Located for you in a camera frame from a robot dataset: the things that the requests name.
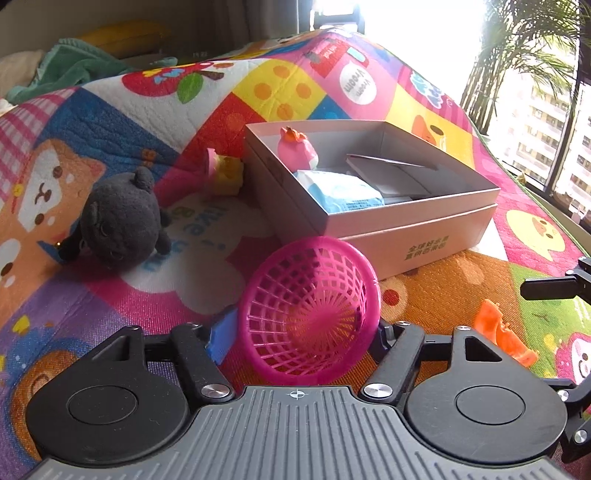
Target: orange toy piece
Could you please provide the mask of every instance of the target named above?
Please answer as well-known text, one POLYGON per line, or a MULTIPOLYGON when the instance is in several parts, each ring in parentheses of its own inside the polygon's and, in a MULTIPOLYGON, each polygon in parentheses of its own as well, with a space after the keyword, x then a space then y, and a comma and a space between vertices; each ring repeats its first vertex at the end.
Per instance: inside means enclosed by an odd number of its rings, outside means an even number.
POLYGON ((505 325, 498 304, 489 299, 482 302, 474 318, 474 328, 524 367, 529 368, 537 362, 538 354, 527 348, 515 332, 505 325))

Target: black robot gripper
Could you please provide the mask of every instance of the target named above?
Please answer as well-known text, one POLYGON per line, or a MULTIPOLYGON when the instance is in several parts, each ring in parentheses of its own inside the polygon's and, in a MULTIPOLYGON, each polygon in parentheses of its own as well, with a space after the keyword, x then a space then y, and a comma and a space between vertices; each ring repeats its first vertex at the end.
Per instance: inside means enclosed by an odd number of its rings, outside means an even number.
POLYGON ((43 458, 27 478, 564 480, 550 460, 558 443, 565 462, 591 452, 591 380, 539 379, 468 326, 426 335, 381 320, 369 349, 379 365, 358 393, 235 395, 208 341, 196 325, 126 327, 48 382, 27 407, 43 458), (148 361, 174 363, 181 388, 148 361), (448 368, 415 385, 431 361, 448 368))
POLYGON ((207 330, 180 325, 170 335, 122 328, 39 390, 27 406, 41 456, 74 465, 132 462, 171 442, 191 413, 233 399, 205 351, 207 330), (147 370, 171 361, 182 390, 147 370))

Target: blue packet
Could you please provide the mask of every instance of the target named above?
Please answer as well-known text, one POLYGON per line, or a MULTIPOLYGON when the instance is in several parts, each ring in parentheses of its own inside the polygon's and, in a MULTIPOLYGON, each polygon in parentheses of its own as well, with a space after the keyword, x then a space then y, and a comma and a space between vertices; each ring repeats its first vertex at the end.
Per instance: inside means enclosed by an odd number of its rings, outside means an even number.
POLYGON ((353 175, 322 170, 298 170, 294 176, 327 213, 384 205, 379 191, 353 175))

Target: yellow pillow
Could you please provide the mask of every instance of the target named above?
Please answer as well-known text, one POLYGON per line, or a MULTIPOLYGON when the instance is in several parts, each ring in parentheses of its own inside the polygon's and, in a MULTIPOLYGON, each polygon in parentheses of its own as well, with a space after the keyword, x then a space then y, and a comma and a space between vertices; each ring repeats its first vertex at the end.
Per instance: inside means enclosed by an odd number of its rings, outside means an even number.
POLYGON ((132 20, 97 28, 78 37, 110 53, 117 59, 126 59, 158 51, 170 30, 147 20, 132 20))

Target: white cardboard box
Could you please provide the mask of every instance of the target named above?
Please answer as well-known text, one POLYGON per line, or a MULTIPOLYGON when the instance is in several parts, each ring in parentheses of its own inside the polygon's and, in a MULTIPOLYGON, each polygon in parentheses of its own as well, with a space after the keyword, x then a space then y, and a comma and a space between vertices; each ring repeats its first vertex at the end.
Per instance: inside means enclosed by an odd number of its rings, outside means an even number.
POLYGON ((311 120, 246 126, 246 182, 286 244, 313 235, 357 247, 378 278, 397 275, 478 244, 496 209, 499 188, 442 150, 387 122, 311 120), (320 168, 343 170, 346 154, 401 160, 436 197, 351 212, 326 213, 277 158, 280 128, 305 133, 320 168))

